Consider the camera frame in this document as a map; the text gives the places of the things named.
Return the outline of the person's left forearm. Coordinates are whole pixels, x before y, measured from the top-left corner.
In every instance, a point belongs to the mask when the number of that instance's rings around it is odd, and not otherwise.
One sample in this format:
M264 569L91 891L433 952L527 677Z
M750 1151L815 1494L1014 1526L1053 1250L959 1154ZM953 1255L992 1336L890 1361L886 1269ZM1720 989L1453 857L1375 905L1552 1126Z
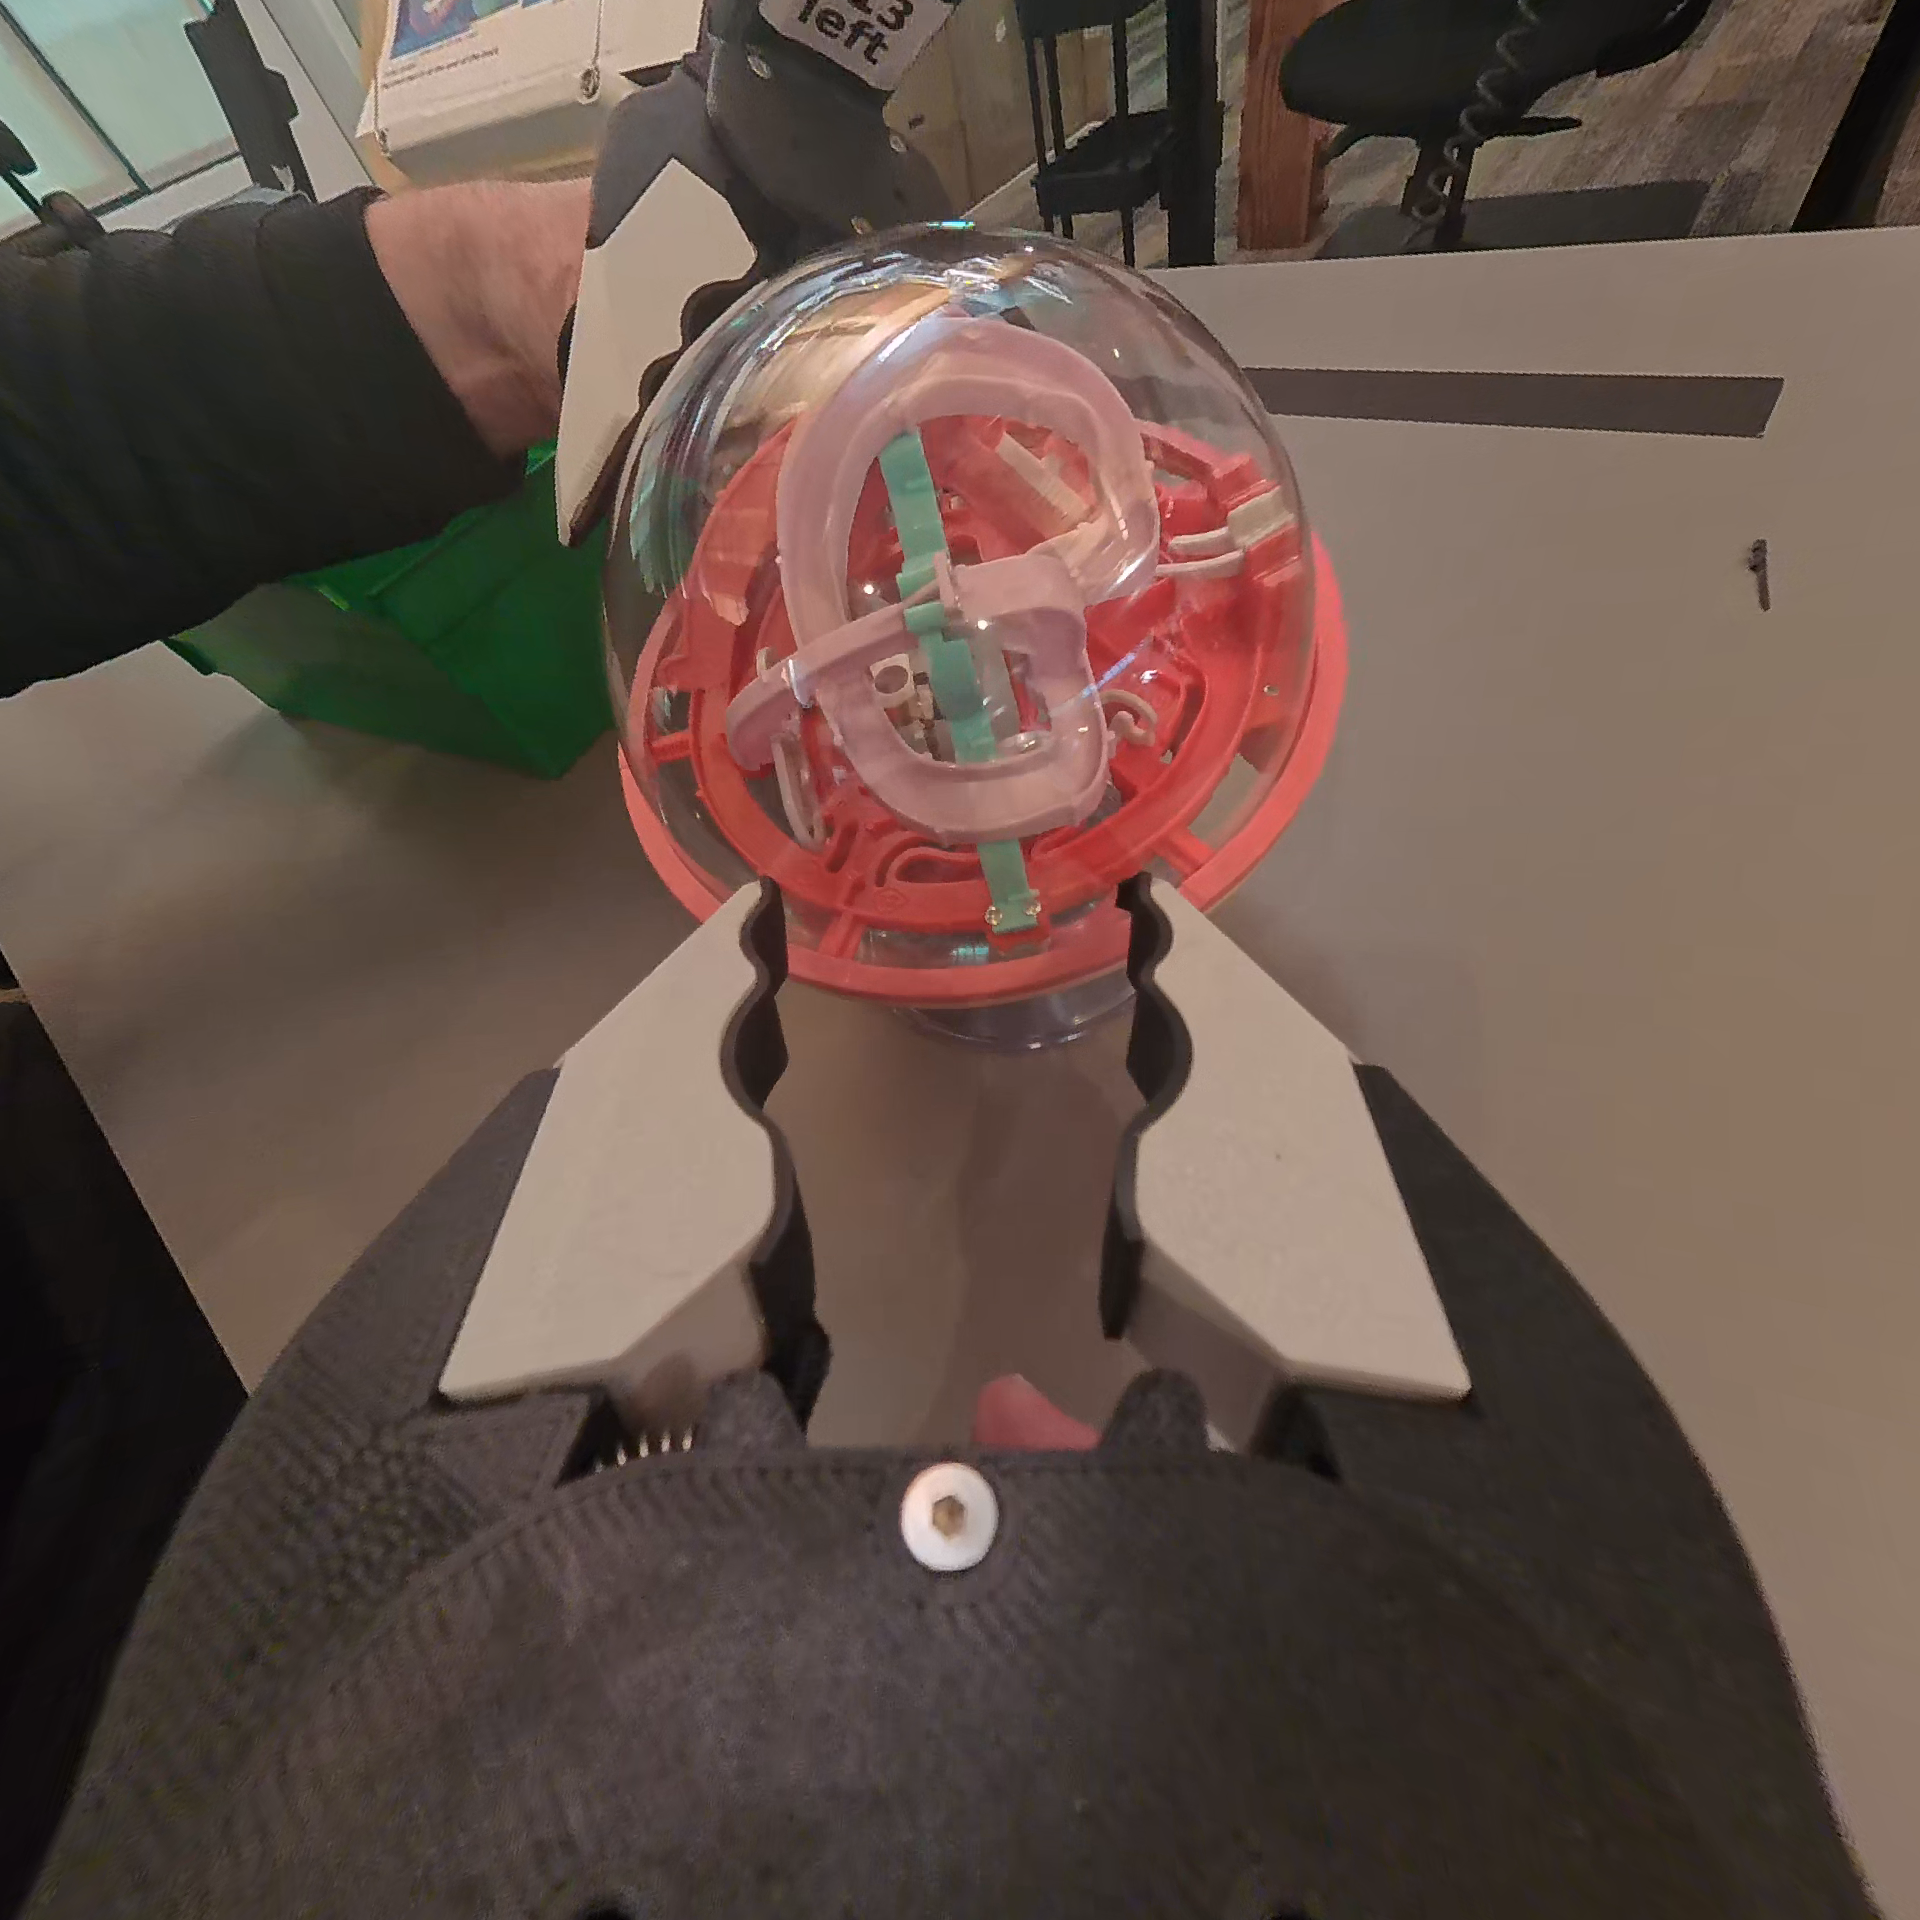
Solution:
M5 699L519 489L382 273L382 203L5 244Z

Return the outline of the clear maze ball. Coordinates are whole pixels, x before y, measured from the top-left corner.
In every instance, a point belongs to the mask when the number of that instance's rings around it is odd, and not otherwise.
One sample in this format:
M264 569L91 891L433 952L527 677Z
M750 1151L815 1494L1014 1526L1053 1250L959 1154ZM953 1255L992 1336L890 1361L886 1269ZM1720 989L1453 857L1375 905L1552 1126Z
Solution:
M648 865L773 882L790 973L1039 1050L1130 994L1333 750L1346 632L1276 423L1163 287L970 221L731 296L636 415L603 634Z

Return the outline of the small black stand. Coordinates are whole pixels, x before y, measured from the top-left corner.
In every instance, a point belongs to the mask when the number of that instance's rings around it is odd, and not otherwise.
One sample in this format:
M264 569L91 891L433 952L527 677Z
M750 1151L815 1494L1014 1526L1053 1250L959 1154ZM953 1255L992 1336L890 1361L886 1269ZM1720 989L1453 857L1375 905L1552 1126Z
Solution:
M28 226L4 239L9 254L24 258L55 258L60 254L91 250L105 241L100 217L78 197L61 190L37 193L28 177L38 172L32 148L4 124L4 181L28 216Z

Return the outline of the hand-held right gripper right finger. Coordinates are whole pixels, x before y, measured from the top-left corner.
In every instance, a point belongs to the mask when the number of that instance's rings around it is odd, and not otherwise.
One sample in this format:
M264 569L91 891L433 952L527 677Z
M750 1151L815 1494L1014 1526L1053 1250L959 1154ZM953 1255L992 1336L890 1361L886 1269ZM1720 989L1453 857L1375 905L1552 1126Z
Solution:
M1471 1370L1347 1047L1181 892L1120 887L1141 1112L1118 1146L1102 1332L1254 1452L1299 1389L1461 1406Z

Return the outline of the black office chair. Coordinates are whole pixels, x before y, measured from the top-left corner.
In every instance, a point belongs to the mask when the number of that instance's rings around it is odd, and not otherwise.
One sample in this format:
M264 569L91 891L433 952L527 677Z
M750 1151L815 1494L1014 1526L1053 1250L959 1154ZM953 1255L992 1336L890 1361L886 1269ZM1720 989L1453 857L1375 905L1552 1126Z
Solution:
M1458 254L1475 160L1497 144L1584 129L1543 103L1636 74L1685 48L1709 2L1347 2L1285 59L1286 108L1325 124L1325 165L1369 142L1415 145L1400 204L1352 212L1322 258Z

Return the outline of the person's left hand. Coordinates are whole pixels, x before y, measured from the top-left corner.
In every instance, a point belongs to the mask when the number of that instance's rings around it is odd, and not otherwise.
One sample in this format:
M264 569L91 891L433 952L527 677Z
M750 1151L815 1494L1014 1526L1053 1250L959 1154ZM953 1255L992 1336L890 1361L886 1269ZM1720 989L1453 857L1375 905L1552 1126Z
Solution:
M558 432L588 216L588 179L463 181L368 208L392 296L498 457Z

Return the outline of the wooden post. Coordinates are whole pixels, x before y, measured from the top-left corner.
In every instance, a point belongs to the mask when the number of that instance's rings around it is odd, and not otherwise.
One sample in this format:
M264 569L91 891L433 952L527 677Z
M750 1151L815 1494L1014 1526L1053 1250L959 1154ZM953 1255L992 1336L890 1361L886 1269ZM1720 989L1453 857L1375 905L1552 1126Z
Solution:
M1325 148L1333 131L1285 103L1286 55L1333 2L1251 2L1237 120L1235 248L1242 257L1299 254L1320 239L1328 211Z

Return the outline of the person's dark clothing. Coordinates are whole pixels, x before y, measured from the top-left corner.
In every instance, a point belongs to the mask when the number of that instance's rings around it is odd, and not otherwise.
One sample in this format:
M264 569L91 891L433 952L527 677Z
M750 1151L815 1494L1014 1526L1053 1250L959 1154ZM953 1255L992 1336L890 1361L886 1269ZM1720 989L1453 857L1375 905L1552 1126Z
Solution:
M245 1402L24 998L4 1007L4 1915L180 1512Z

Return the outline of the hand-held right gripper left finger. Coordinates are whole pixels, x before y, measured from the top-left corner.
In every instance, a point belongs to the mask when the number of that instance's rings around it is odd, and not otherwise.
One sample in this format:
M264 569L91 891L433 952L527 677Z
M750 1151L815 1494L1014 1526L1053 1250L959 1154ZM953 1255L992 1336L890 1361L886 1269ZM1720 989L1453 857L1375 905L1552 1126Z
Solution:
M561 1057L446 1402L585 1389L629 1430L693 1430L716 1380L758 1370L809 1426L828 1336L768 1116L785 980L781 891L750 882Z

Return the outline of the white cardboard box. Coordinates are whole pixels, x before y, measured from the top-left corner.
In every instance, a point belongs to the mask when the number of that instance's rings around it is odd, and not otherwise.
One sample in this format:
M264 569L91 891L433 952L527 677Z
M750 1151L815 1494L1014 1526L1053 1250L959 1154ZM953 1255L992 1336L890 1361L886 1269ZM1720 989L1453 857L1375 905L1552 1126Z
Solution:
M612 112L695 52L702 2L363 5L357 142L409 181L588 166Z

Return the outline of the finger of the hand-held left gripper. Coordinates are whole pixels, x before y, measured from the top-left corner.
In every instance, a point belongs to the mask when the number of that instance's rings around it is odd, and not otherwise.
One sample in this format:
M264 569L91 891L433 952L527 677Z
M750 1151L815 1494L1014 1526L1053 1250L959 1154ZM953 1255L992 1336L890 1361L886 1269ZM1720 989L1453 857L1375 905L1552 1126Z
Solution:
M750 282L768 241L768 200L708 112L708 74L676 61L624 98L588 193L583 273L565 333L558 526L580 547L644 415L648 372L684 354L689 301Z

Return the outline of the green plastic bin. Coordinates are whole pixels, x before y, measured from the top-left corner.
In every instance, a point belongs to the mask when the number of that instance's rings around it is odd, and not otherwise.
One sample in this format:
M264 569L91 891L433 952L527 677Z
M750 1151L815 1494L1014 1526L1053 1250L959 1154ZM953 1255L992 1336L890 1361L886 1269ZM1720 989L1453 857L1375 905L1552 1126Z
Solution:
M556 447L433 540L259 589L176 658L296 721L564 778L612 732L603 535L558 535Z

